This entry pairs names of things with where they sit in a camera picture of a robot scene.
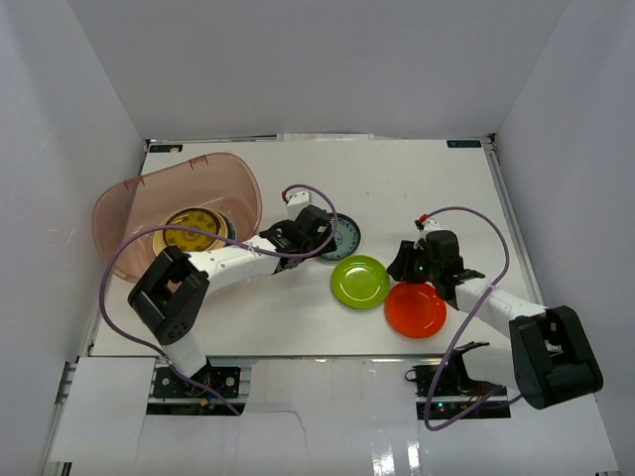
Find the blue white patterned plate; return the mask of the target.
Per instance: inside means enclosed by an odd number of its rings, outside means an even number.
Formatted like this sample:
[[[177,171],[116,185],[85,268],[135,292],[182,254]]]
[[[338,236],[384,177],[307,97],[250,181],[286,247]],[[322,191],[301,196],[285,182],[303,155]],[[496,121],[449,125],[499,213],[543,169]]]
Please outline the blue white patterned plate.
[[[358,224],[348,215],[339,213],[333,237],[335,249],[324,252],[318,257],[327,262],[339,262],[352,256],[361,243],[361,230]]]

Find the lime green plate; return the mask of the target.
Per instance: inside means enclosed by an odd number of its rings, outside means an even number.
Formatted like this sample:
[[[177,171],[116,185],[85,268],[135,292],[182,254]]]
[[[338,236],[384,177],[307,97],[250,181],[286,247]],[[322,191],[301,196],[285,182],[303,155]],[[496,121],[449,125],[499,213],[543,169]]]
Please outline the lime green plate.
[[[335,298],[345,306],[367,310],[384,302],[390,291],[390,278],[386,268],[376,259],[353,255],[334,267],[330,288]]]

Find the orange plate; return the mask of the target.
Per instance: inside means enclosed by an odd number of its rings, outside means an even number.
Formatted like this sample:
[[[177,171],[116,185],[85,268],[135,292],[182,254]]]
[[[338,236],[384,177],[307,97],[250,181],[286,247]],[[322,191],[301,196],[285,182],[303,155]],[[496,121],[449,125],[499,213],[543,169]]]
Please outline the orange plate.
[[[445,302],[428,284],[396,285],[386,297],[384,311],[395,331],[413,339],[435,336],[447,319]]]

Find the yellow brown patterned plate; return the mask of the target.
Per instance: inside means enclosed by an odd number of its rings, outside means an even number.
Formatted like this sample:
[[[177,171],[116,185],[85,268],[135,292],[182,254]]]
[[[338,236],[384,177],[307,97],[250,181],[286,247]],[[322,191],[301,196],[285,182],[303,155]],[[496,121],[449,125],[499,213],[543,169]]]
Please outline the yellow brown patterned plate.
[[[163,225],[164,226],[174,225],[172,224],[172,221],[175,220],[176,218],[185,218],[185,219],[196,220],[196,221],[202,221],[205,218],[207,219],[216,218],[216,219],[223,220],[222,216],[214,210],[210,210],[207,208],[187,208],[187,209],[179,211],[178,213],[166,219]],[[174,229],[174,230],[183,230],[187,232],[197,233],[197,230],[201,230],[201,229],[178,226],[178,229]]]

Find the dark teal glazed plate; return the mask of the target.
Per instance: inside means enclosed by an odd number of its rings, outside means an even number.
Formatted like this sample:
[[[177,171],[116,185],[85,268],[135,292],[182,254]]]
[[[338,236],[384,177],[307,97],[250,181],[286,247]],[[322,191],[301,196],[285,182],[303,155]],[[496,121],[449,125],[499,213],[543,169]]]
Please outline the dark teal glazed plate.
[[[235,227],[233,221],[230,219],[229,216],[227,216],[224,213],[221,213],[221,216],[222,216],[222,218],[223,218],[223,220],[224,220],[224,222],[226,224],[226,227],[227,227],[227,237],[230,240],[236,240],[237,239],[237,230],[236,230],[236,227]]]

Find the pale yellow plate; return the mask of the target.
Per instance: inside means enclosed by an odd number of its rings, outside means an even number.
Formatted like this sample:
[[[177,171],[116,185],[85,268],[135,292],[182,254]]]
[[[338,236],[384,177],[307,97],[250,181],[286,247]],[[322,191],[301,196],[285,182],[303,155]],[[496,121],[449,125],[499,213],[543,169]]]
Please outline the pale yellow plate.
[[[187,228],[201,229],[202,231],[227,237],[227,226],[222,219],[210,218],[202,221],[176,218],[172,224]],[[163,230],[154,234],[152,246],[156,256],[168,246],[177,246],[183,252],[200,252],[220,248],[224,245],[222,240],[183,230]]]

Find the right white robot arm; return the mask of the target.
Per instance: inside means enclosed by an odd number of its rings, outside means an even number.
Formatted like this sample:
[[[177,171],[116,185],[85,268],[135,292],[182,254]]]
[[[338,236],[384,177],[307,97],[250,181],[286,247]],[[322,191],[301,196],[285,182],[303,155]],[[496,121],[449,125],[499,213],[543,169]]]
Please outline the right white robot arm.
[[[436,374],[448,370],[449,386],[468,396],[483,382],[519,392],[542,410],[599,392],[604,379],[575,310],[545,307],[500,290],[467,269],[456,235],[429,231],[402,241],[388,274],[398,283],[427,284],[449,306],[479,318],[506,336],[505,345],[451,343]]]

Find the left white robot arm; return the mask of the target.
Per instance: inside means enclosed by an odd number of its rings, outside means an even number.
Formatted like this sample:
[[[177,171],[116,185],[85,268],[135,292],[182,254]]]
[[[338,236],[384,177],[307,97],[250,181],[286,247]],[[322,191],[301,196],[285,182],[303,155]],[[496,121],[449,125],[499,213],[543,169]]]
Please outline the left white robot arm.
[[[165,248],[128,296],[128,303],[177,369],[176,384],[187,395],[209,384],[207,357],[192,329],[205,299],[230,285],[296,268],[335,249],[334,218],[309,204],[294,219],[274,224],[247,242],[207,252]]]

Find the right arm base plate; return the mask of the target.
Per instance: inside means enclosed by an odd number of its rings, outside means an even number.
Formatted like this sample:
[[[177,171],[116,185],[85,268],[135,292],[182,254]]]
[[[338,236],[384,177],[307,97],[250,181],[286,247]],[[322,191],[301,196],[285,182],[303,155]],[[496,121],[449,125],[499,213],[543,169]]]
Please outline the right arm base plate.
[[[472,380],[468,377],[460,354],[484,345],[472,342],[452,352],[436,386],[430,409],[429,420],[446,421],[462,411],[476,406],[488,393],[493,395],[484,404],[467,415],[466,419],[510,418],[511,411],[507,389],[487,381]],[[415,386],[418,420],[425,419],[425,404],[429,387],[438,365],[432,361],[411,367],[404,379]]]

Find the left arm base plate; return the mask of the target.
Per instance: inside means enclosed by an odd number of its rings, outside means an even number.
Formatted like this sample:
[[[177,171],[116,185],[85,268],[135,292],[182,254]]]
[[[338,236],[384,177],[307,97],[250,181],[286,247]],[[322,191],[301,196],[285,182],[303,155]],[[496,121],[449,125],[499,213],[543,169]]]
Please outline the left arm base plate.
[[[216,395],[178,377],[170,367],[157,367],[153,375],[146,414],[169,417],[237,417],[245,408],[240,393],[239,367],[204,369],[201,382],[229,401],[235,412]]]

